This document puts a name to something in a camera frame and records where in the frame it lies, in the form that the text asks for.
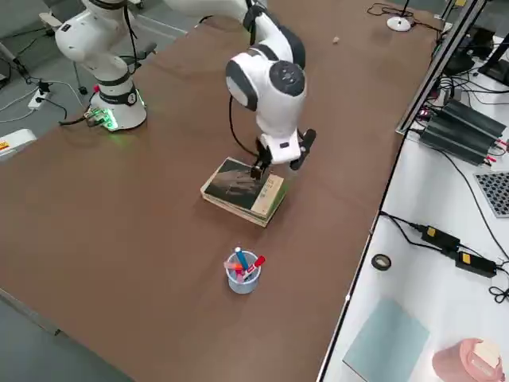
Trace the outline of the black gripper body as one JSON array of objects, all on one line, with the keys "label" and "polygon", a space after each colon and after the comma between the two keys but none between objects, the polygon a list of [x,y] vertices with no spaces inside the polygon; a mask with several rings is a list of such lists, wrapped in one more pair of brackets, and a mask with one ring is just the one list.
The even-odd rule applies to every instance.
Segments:
[{"label": "black gripper body", "polygon": [[292,134],[289,137],[276,138],[268,134],[261,134],[256,141],[258,158],[271,160],[270,166],[287,165],[300,157],[298,137]]}]

